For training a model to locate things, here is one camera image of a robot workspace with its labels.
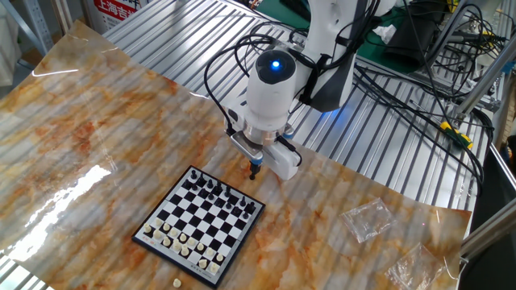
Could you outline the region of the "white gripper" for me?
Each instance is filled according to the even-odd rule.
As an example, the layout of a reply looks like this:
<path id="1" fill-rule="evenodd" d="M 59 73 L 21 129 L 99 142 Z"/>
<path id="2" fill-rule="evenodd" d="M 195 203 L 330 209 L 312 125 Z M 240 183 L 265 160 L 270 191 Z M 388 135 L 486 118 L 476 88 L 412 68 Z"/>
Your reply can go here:
<path id="1" fill-rule="evenodd" d="M 300 155 L 296 151 L 291 151 L 281 143 L 264 147 L 264 164 L 275 172 L 282 180 L 291 179 L 297 172 Z M 261 165 L 250 163 L 251 175 L 260 172 Z"/>

